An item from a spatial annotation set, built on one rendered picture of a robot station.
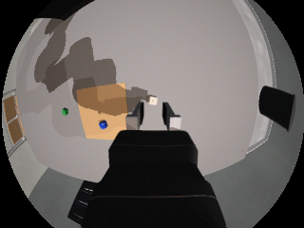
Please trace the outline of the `blue die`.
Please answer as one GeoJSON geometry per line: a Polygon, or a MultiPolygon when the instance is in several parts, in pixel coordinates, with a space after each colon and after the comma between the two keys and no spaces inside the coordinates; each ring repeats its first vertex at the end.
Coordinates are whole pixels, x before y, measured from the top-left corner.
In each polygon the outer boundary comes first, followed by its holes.
{"type": "Polygon", "coordinates": [[[100,123],[99,123],[99,126],[100,126],[100,128],[101,128],[101,129],[105,129],[105,128],[107,128],[107,127],[108,127],[108,125],[107,125],[107,122],[106,122],[106,121],[102,121],[102,122],[100,122],[100,123]]]}

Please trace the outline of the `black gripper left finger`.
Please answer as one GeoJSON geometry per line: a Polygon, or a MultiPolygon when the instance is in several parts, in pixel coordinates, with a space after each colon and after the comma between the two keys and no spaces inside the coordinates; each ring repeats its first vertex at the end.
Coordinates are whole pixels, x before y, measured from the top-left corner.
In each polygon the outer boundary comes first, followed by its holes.
{"type": "Polygon", "coordinates": [[[132,114],[127,114],[125,117],[126,130],[139,130],[143,124],[144,105],[143,102],[138,102],[132,114]]]}

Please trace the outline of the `green die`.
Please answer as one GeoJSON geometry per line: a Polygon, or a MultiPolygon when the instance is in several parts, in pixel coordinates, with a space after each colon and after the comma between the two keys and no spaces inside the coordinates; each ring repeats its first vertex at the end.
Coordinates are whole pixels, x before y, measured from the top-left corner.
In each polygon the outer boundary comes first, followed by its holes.
{"type": "Polygon", "coordinates": [[[67,108],[64,108],[63,109],[63,115],[67,115],[68,114],[68,109],[67,108]]]}

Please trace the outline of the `white die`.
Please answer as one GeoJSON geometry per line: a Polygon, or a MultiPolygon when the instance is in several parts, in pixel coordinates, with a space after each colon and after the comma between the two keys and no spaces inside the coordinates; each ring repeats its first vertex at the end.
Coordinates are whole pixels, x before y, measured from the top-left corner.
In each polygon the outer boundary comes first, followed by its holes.
{"type": "Polygon", "coordinates": [[[158,97],[157,96],[151,96],[149,97],[149,104],[150,105],[156,105],[157,104],[157,99],[158,97]]]}

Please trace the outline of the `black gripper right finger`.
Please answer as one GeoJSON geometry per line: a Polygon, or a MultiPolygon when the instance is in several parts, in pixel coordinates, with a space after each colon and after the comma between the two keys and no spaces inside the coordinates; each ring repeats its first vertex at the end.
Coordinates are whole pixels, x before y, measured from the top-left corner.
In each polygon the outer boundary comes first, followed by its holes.
{"type": "Polygon", "coordinates": [[[162,103],[162,118],[167,130],[181,130],[181,116],[175,115],[169,103],[162,103]]]}

